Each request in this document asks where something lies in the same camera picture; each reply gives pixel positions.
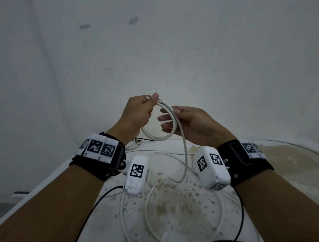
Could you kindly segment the person's left hand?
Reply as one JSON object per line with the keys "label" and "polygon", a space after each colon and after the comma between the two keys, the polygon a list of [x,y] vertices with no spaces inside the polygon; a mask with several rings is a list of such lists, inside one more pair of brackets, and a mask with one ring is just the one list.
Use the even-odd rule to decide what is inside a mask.
{"label": "person's left hand", "polygon": [[140,96],[131,97],[128,99],[118,122],[106,134],[127,145],[139,135],[141,128],[148,123],[152,111],[153,109],[151,111],[143,110]]}

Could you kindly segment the person's right hand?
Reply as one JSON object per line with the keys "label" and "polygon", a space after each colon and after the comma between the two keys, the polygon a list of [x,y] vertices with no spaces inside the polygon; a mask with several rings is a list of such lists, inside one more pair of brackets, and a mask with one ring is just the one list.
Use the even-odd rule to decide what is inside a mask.
{"label": "person's right hand", "polygon": [[237,138],[224,126],[200,109],[194,117],[177,117],[181,123],[185,139],[199,146],[218,148]]}

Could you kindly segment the person's right forearm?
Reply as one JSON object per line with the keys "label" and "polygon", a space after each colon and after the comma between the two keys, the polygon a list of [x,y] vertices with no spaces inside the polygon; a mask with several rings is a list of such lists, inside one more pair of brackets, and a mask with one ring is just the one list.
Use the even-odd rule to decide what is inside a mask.
{"label": "person's right forearm", "polygon": [[273,170],[235,189],[264,242],[319,242],[319,204]]}

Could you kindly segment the person's left forearm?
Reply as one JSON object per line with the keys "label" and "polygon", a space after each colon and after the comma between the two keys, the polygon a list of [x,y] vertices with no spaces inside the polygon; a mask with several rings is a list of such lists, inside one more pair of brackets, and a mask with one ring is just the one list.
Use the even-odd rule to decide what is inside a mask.
{"label": "person's left forearm", "polygon": [[0,225],[0,242],[75,242],[103,185],[71,165]]}

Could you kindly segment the clear plastic basin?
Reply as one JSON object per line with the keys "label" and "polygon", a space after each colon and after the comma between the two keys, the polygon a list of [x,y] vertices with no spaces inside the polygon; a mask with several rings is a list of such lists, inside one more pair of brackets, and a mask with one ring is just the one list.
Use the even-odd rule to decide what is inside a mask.
{"label": "clear plastic basin", "polygon": [[274,170],[319,204],[319,151],[303,144],[254,140]]}

